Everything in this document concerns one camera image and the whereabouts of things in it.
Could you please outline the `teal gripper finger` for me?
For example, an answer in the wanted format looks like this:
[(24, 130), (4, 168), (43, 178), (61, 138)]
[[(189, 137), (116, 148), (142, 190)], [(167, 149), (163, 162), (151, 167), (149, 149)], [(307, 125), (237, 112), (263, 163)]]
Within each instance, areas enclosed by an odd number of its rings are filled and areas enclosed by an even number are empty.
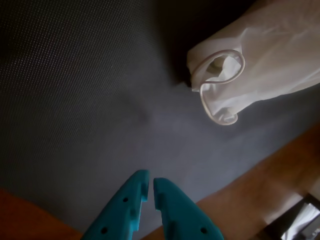
[(172, 181), (153, 180), (154, 205), (161, 212), (166, 240), (223, 240), (220, 229)]
[(83, 240), (131, 240), (139, 230), (142, 203), (148, 201), (149, 171), (132, 174), (83, 234)]

